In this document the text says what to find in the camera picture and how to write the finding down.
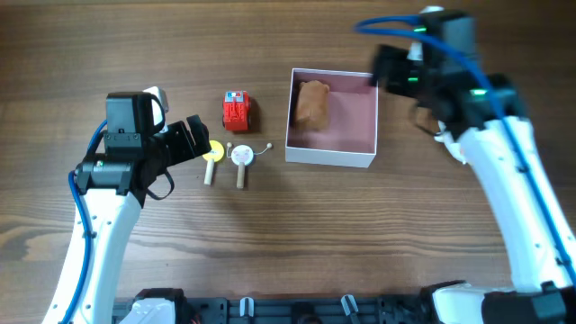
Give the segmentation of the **pink box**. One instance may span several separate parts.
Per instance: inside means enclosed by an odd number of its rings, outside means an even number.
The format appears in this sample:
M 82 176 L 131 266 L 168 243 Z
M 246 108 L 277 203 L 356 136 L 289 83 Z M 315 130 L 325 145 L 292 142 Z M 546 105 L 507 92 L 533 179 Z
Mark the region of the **pink box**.
M 285 135 L 285 160 L 337 167 L 369 167 L 377 152 L 378 88 L 365 72 L 293 68 Z M 297 130 L 295 109 L 300 84 L 329 86 L 325 130 Z

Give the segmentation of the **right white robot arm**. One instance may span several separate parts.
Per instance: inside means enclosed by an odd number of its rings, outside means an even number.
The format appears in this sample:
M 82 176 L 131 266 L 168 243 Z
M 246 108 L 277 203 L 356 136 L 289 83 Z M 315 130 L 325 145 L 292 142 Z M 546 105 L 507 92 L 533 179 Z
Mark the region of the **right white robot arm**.
M 411 40 L 408 49 L 378 49 L 371 83 L 431 111 L 439 126 L 436 139 L 480 182 L 508 254 L 510 288 L 464 281 L 429 286 L 421 292 L 421 319 L 574 322 L 575 237 L 517 89 L 506 76 L 480 67 L 474 19 L 458 10 L 428 10 L 373 18 L 355 30 Z

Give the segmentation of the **brown plush toy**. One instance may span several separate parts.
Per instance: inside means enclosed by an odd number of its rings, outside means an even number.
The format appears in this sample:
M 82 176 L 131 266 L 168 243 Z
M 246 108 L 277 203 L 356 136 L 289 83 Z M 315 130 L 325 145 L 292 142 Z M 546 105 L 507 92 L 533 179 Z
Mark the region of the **brown plush toy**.
M 300 131 L 323 131 L 329 126 L 330 87 L 318 80 L 300 82 L 293 124 Z

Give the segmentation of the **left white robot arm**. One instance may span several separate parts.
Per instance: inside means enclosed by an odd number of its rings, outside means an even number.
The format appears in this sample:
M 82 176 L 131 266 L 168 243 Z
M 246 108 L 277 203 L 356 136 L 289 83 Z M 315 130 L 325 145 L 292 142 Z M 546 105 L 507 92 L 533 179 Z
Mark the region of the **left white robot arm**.
M 108 323 L 131 232 L 150 186 L 168 169 L 211 149 L 201 119 L 167 123 L 163 89 L 116 92 L 85 156 L 68 174 L 76 216 L 46 323 Z

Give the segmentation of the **red toy car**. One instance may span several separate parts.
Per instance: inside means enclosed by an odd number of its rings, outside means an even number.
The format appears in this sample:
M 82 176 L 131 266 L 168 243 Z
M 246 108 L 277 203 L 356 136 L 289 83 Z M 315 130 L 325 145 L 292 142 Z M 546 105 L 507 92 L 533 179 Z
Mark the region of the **red toy car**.
M 227 91 L 223 96 L 222 125 L 226 131 L 244 132 L 250 127 L 251 99 L 247 91 Z

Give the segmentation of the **white duck plush toy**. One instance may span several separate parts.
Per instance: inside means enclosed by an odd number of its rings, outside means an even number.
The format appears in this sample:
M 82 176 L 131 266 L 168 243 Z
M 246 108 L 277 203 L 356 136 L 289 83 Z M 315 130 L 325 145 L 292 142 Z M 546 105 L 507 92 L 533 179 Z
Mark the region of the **white duck plush toy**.
M 456 159 L 457 161 L 461 162 L 463 165 L 466 164 L 466 160 L 463 156 L 461 151 L 461 146 L 459 143 L 455 142 L 451 133 L 447 130 L 446 125 L 438 121 L 439 132 L 434 135 L 434 140 L 436 142 L 443 143 L 445 148 L 448 150 L 450 155 Z

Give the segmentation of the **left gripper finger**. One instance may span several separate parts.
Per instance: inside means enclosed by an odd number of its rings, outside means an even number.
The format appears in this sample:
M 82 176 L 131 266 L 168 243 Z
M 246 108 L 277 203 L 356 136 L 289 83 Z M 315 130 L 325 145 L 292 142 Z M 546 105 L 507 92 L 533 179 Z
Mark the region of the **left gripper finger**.
M 212 146 L 208 138 L 198 137 L 194 140 L 193 154 L 196 158 L 201 157 L 204 154 L 210 153 L 211 150 Z
M 191 136 L 195 140 L 208 139 L 208 128 L 202 123 L 198 114 L 187 117 L 186 121 L 189 125 Z

